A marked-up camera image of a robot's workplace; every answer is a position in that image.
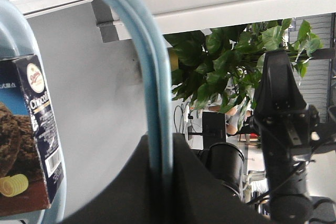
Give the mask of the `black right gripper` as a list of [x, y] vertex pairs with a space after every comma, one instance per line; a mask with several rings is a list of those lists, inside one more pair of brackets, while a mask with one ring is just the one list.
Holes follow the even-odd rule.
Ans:
[[285, 51], [265, 53], [255, 100], [253, 123], [261, 138], [270, 197], [307, 196], [306, 167], [316, 122]]

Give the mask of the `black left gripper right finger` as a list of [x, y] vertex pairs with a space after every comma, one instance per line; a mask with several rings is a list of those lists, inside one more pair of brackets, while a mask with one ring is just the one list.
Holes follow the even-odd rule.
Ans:
[[172, 223], [270, 223], [210, 174], [182, 134], [173, 134], [173, 157]]

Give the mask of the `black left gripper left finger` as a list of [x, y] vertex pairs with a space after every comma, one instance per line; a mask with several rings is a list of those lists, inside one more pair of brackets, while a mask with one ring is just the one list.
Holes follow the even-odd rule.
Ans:
[[144, 135], [117, 177], [62, 223], [157, 223], [157, 186]]

